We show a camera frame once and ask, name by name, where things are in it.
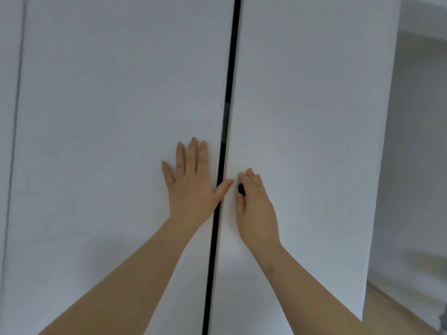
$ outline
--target hand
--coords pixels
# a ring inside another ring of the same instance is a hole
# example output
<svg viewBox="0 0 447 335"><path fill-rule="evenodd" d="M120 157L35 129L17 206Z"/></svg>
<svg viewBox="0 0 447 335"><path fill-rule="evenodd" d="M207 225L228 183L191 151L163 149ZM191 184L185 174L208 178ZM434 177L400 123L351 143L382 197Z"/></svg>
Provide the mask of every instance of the hand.
<svg viewBox="0 0 447 335"><path fill-rule="evenodd" d="M251 168L239 173L246 197L237 194L236 221L239 235L252 254L280 245L275 209L265 192L261 176Z"/></svg>
<svg viewBox="0 0 447 335"><path fill-rule="evenodd" d="M213 191L208 172L207 142L203 140L199 147L197 144L193 137L185 157L185 147L177 143L175 177L169 165L165 161L161 163L169 192L171 219L190 227L193 232L209 219L234 182L225 180Z"/></svg>

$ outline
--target floor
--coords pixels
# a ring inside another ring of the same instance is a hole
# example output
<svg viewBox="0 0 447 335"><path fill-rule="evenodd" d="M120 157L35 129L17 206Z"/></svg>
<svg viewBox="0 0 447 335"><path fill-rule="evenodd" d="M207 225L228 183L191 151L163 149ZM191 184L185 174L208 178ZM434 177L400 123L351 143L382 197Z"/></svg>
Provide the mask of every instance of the floor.
<svg viewBox="0 0 447 335"><path fill-rule="evenodd" d="M371 288L366 290L363 322L373 335L433 335L415 323Z"/></svg>

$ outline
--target black vertical strip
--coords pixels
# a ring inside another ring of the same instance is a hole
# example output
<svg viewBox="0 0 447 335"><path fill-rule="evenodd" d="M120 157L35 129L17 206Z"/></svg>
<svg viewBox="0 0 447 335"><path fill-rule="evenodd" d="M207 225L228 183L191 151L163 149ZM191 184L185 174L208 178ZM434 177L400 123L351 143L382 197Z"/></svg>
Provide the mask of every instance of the black vertical strip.
<svg viewBox="0 0 447 335"><path fill-rule="evenodd" d="M227 150L227 134L228 134L228 123L230 119L230 104L233 89L234 64L236 60L236 44L237 44L237 34L239 27L240 3L241 0L234 0L233 24L232 24L231 41L230 41L230 56L228 59L227 87L225 90L225 107L223 111L223 122L222 122L222 140L220 144L219 169L217 172L217 186L220 185L224 180L225 153ZM205 297L205 312L203 315L202 335L208 335L210 325L211 297L213 292L217 238L219 234L219 219L220 219L220 203L217 205L213 217L213 231L211 233L210 261L208 265L207 295Z"/></svg>
<svg viewBox="0 0 447 335"><path fill-rule="evenodd" d="M16 151L16 132L17 132L17 113L19 110L19 98L20 98L20 82L22 76L22 61L23 61L23 44L25 41L25 20L26 20L26 6L28 0L23 0L22 5L22 21L20 30L20 47L19 47L19 63L17 66L17 84L16 84L16 98L14 103L14 122L13 122L13 136L11 145L11 163L9 165L9 185L8 185L8 202L6 206L6 227L4 231L4 246L3 246L3 259L2 259L2 271L1 271L1 286L0 286L0 307L3 306L4 296L4 272L6 262L6 243L8 242L8 229L9 229L9 215L11 210L11 188L13 187L13 171L14 171L14 156Z"/></svg>

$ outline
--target wardrobe door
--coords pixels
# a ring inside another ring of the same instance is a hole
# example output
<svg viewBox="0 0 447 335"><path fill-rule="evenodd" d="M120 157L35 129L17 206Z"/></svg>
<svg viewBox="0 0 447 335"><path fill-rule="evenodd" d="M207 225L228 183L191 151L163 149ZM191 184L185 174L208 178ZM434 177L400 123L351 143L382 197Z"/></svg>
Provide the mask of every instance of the wardrobe door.
<svg viewBox="0 0 447 335"><path fill-rule="evenodd" d="M226 177L262 176L284 247L359 318L398 14L399 0L242 0ZM238 235L236 188L210 333L292 334Z"/></svg>
<svg viewBox="0 0 447 335"><path fill-rule="evenodd" d="M29 0L0 333L37 334L160 227L177 141L208 141L216 181L233 3ZM210 234L148 333L202 331Z"/></svg>
<svg viewBox="0 0 447 335"><path fill-rule="evenodd" d="M8 218L23 0L0 0L0 261ZM2 280L0 267L0 284Z"/></svg>

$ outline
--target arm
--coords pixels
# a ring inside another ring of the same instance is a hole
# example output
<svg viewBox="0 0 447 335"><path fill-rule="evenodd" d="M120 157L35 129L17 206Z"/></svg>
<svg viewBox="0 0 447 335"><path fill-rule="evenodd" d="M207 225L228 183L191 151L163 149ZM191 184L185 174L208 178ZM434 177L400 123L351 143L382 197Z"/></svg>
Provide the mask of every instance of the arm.
<svg viewBox="0 0 447 335"><path fill-rule="evenodd" d="M207 144L193 138L185 157L179 143L176 177L162 163L170 217L127 260L61 314L40 335L142 335L188 242L228 191L226 180L213 192Z"/></svg>
<svg viewBox="0 0 447 335"><path fill-rule="evenodd" d="M242 241L270 282L295 335L369 335L343 304L287 252L261 177L240 173L246 197L238 193L236 218Z"/></svg>

